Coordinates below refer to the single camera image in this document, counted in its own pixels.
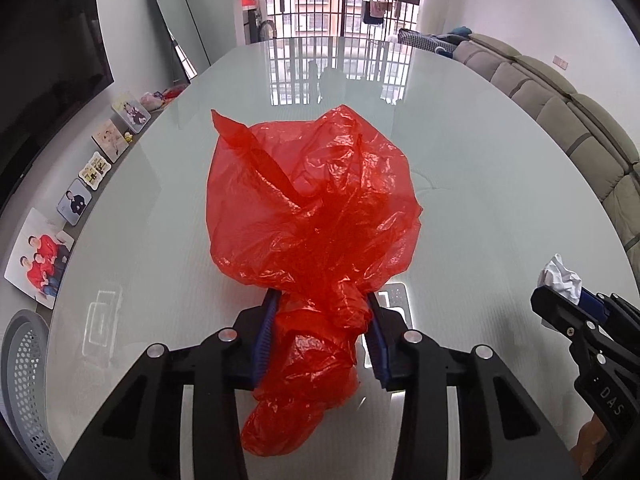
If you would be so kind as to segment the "right hand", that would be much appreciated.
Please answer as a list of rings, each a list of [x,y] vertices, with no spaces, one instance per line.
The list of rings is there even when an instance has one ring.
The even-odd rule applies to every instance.
[[[593,414],[579,430],[576,444],[570,449],[570,456],[580,474],[586,479],[609,479],[616,445],[600,418]]]

